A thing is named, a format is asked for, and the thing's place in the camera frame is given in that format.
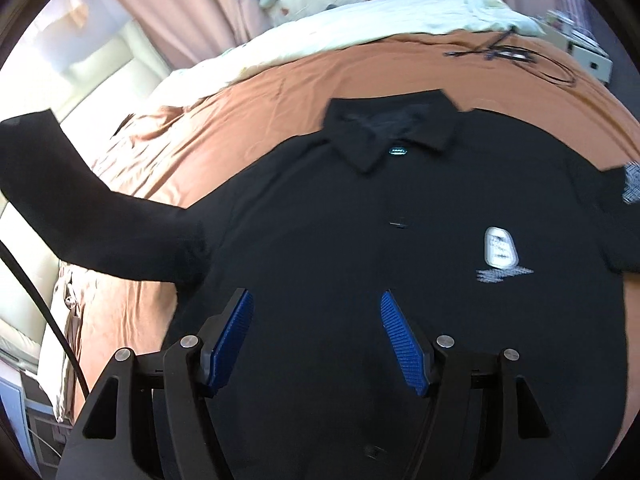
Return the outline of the orange-brown duvet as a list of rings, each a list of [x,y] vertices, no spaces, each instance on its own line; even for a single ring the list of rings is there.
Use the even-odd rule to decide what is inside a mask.
[[[481,108],[546,130],[606,169],[639,160],[639,123],[610,90],[541,40],[539,48],[576,70],[573,88],[544,82],[509,62],[475,56],[456,61],[448,47],[471,47],[487,34],[470,32],[390,39],[268,68],[204,99],[159,98],[142,107],[88,156],[88,166],[112,190],[187,207],[224,184],[279,143],[321,128],[332,98],[377,98],[442,89],[459,110]],[[93,386],[108,354],[122,344],[154,351],[176,310],[171,284],[138,283],[96,272],[70,274],[78,290],[82,332],[77,352]]]

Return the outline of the white light-blue blanket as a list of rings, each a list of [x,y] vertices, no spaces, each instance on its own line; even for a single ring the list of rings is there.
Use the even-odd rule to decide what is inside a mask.
[[[242,46],[175,70],[152,92],[155,106],[189,106],[264,70],[318,53],[397,35],[505,32],[541,37],[529,16],[502,0],[371,0],[339,6],[269,29]]]

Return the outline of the cream padded headboard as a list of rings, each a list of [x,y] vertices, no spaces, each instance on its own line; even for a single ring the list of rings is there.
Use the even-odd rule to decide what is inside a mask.
[[[164,280],[140,247],[114,248],[109,262],[77,257],[82,232],[107,212],[107,194],[140,198],[158,193],[169,151],[167,110],[142,114],[140,105],[168,74],[141,26],[130,21],[110,39],[56,76],[46,109],[1,124],[1,193],[11,221],[1,238],[36,290],[19,292],[1,268],[1,317],[29,338],[19,356],[37,362],[44,325],[37,301],[51,302],[58,268],[73,263],[134,282]]]

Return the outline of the pink left curtain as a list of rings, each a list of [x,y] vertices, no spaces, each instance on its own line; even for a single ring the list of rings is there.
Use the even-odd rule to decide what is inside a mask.
[[[269,27],[259,0],[117,0],[175,68],[245,44]]]

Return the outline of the black collared shirt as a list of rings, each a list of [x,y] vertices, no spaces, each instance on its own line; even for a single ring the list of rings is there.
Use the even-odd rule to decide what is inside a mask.
[[[178,304],[160,352],[108,362],[62,478],[591,479],[612,451],[637,165],[430,91],[334,100],[188,208],[106,198],[77,257],[140,247]],[[198,332],[237,288],[253,319],[210,393]],[[386,290],[433,348],[425,398]]]

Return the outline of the white bedside cabinet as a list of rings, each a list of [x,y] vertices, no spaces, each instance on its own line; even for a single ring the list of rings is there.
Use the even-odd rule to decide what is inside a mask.
[[[602,84],[609,84],[613,62],[597,40],[584,32],[562,13],[549,11],[535,21],[544,32],[544,39],[569,54],[582,68]]]

